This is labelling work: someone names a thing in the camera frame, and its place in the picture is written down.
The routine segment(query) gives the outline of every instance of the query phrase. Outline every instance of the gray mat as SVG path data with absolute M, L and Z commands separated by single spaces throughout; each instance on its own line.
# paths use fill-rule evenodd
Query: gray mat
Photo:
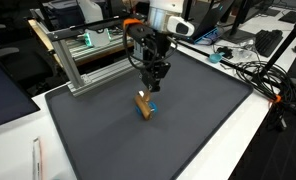
M 144 121 L 134 95 L 144 86 L 134 70 L 80 97 L 63 87 L 46 95 L 78 179 L 173 179 L 252 88 L 175 53 L 152 95 L 158 113 Z

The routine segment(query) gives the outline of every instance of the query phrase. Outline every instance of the white table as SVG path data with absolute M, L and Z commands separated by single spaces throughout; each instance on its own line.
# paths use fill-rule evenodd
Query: white table
M 286 30 L 283 31 L 283 36 L 286 37 L 293 25 L 277 21 L 281 16 L 280 13 L 277 17 L 256 17 L 241 29 L 253 33 L 261 29 Z M 219 41 L 218 44 L 228 45 L 224 41 Z M 296 57 L 291 50 L 295 45 L 296 39 L 277 61 L 277 64 L 285 70 L 289 69 Z M 202 45 L 195 45 L 194 48 L 207 53 L 213 51 L 212 47 Z M 224 70 L 220 64 L 211 64 L 206 57 L 194 51 L 181 46 L 178 49 L 229 75 L 234 75 L 232 70 Z M 251 58 L 253 59 L 247 61 L 256 60 L 256 56 Z M 42 141 L 44 179 L 76 179 L 44 96 L 45 94 L 41 94 L 33 98 L 41 111 L 0 126 L 0 180 L 32 179 L 32 142 L 36 137 L 40 137 Z M 268 101 L 257 92 L 252 93 L 215 133 L 178 179 L 228 179 L 267 112 Z

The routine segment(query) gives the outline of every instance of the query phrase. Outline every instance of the monitor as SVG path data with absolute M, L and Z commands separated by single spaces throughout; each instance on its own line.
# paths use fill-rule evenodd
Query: monitor
M 0 64 L 0 125 L 40 110 Z
M 226 31 L 223 36 L 221 36 L 222 39 L 238 44 L 246 39 L 250 39 L 254 37 L 255 35 L 246 31 L 242 31 L 238 29 L 240 24 L 245 23 L 249 19 L 255 17 L 257 14 L 261 12 L 261 10 L 258 7 L 261 3 L 263 3 L 264 0 L 241 0 L 238 4 L 238 13 L 236 15 L 234 24 L 232 26 L 232 29 Z

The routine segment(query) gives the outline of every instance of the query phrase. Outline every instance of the keyboard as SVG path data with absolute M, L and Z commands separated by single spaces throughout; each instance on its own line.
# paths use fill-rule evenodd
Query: keyboard
M 288 23 L 295 24 L 296 23 L 296 11 L 289 11 L 283 17 L 279 19 L 279 21 L 284 21 Z
M 255 46 L 258 53 L 262 56 L 269 57 L 276 49 L 282 40 L 282 31 L 273 30 L 265 31 L 260 30 L 256 35 Z

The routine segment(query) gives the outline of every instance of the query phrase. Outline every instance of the pen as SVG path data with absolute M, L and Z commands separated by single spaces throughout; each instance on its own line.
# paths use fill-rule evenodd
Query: pen
M 33 140 L 33 180 L 41 180 L 41 149 L 39 138 Z

